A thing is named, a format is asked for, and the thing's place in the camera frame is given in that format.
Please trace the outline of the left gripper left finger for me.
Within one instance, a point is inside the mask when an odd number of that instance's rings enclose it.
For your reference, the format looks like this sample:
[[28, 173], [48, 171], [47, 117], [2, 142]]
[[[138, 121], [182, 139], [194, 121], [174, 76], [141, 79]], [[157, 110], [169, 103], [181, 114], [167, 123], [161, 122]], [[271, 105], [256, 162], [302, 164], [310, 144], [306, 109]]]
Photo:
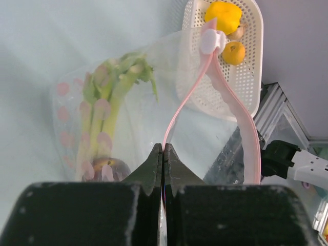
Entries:
[[162, 146], [121, 182], [37, 182], [18, 197], [1, 245], [159, 245]]

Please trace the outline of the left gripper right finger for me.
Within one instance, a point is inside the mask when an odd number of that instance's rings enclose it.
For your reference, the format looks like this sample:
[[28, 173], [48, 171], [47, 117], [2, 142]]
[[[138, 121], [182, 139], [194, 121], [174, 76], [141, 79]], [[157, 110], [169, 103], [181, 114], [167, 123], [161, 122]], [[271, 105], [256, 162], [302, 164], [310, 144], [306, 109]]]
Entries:
[[319, 245], [296, 193], [281, 185], [188, 183], [171, 144], [163, 153], [168, 245]]

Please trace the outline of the clear zip top bag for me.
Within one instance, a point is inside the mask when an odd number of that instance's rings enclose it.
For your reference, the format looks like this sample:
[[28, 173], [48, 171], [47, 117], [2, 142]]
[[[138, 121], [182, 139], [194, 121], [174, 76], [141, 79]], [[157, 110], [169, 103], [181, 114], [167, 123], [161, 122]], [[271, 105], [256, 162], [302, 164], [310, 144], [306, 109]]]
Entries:
[[[192, 163], [204, 164], [208, 153], [201, 136], [205, 120], [209, 114], [189, 113], [181, 115], [195, 88], [207, 76], [213, 88], [221, 95], [235, 117], [232, 126], [225, 122], [216, 123], [216, 133], [231, 135], [239, 131], [243, 147], [244, 181], [258, 184], [260, 181], [260, 145], [253, 118], [227, 83], [222, 72], [219, 54], [225, 49], [225, 33], [217, 30], [215, 19], [196, 28], [199, 33], [198, 56], [190, 53], [189, 35], [185, 30], [176, 32], [140, 51], [153, 67], [157, 95], [152, 92], [150, 82], [134, 85], [125, 97], [117, 117], [112, 142], [112, 158], [123, 160], [135, 171], [148, 158], [155, 144], [162, 146], [161, 199], [160, 209], [165, 209], [163, 195], [163, 153], [171, 130], [178, 119], [181, 129], [191, 136], [183, 143], [189, 148]], [[54, 125], [56, 137], [62, 146], [61, 159], [75, 177], [76, 156], [81, 137], [81, 116], [79, 106], [83, 100], [85, 79], [77, 78], [74, 83], [67, 80], [57, 85], [54, 100]]]

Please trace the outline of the green leek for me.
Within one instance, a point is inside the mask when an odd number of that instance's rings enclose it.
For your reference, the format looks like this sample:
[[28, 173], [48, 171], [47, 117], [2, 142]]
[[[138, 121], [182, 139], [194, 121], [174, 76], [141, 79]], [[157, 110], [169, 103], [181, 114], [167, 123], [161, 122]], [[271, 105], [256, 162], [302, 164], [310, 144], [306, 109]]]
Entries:
[[79, 110], [81, 137], [76, 156], [76, 181], [93, 180], [96, 172], [103, 178], [112, 158], [112, 142], [120, 107], [134, 85], [150, 82], [157, 95], [153, 67], [142, 52], [126, 53], [120, 58], [102, 62], [91, 73], [86, 73], [83, 100]]

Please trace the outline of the yellow lemon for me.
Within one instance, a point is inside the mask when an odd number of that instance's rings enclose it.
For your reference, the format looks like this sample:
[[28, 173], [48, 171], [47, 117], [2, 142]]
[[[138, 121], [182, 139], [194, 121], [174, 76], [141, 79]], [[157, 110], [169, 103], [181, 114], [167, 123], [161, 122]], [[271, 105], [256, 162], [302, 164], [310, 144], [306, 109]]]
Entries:
[[223, 60], [230, 65], [239, 65], [245, 58], [245, 47], [241, 42], [229, 42], [222, 52]]

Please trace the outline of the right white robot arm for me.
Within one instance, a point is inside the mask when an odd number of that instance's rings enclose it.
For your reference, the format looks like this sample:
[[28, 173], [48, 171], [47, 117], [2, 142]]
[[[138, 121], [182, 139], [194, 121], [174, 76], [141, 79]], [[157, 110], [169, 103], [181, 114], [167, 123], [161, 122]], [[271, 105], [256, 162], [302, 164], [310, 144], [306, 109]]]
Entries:
[[276, 175], [327, 190], [327, 160], [282, 140], [274, 140], [261, 150], [261, 175]]

